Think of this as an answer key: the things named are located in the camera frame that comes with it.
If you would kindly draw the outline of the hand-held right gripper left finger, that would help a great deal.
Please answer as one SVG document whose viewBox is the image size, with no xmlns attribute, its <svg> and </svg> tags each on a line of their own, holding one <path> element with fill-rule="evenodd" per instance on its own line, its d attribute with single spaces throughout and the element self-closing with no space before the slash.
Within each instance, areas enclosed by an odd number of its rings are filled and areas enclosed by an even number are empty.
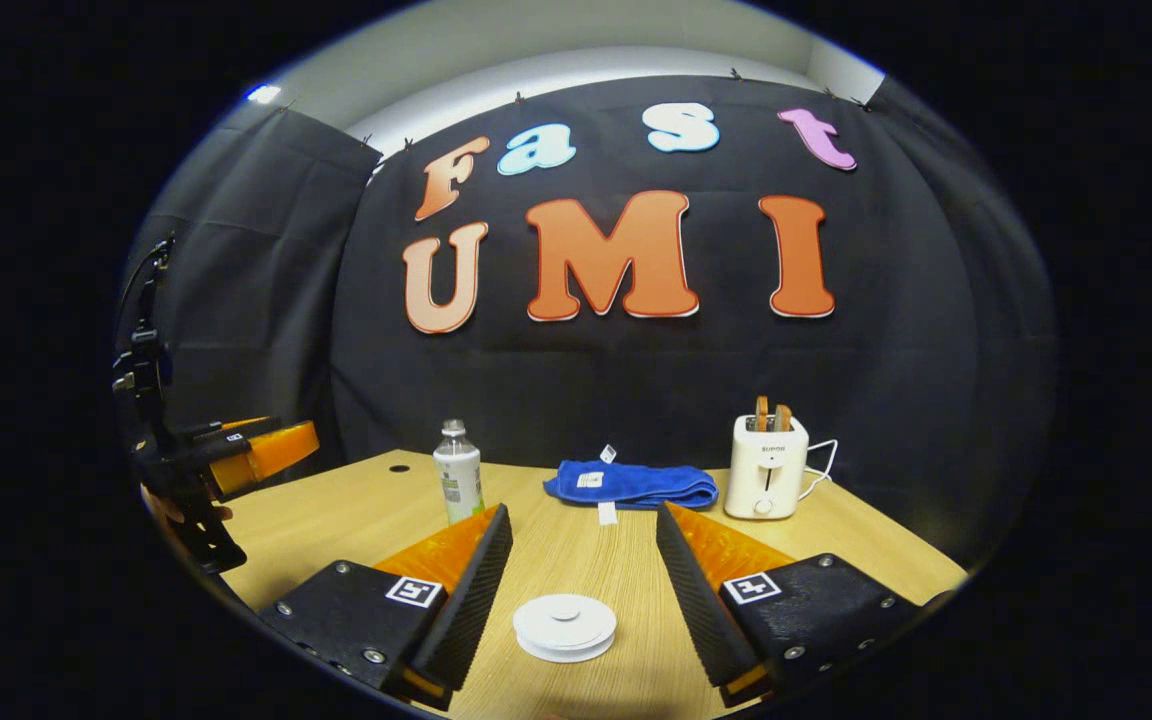
<svg viewBox="0 0 1152 720">
<path fill-rule="evenodd" d="M 503 503 L 376 564 L 338 560 L 259 616 L 335 673 L 447 711 L 467 682 L 511 553 Z"/>
</svg>

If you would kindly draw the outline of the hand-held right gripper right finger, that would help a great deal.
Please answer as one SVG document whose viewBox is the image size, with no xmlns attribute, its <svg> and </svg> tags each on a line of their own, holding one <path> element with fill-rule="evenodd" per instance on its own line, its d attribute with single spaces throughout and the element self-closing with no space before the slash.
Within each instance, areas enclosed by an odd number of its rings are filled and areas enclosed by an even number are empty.
<svg viewBox="0 0 1152 720">
<path fill-rule="evenodd" d="M 696 655 L 723 706 L 804 694 L 872 655 L 922 616 L 836 553 L 791 559 L 676 503 L 655 544 Z"/>
</svg>

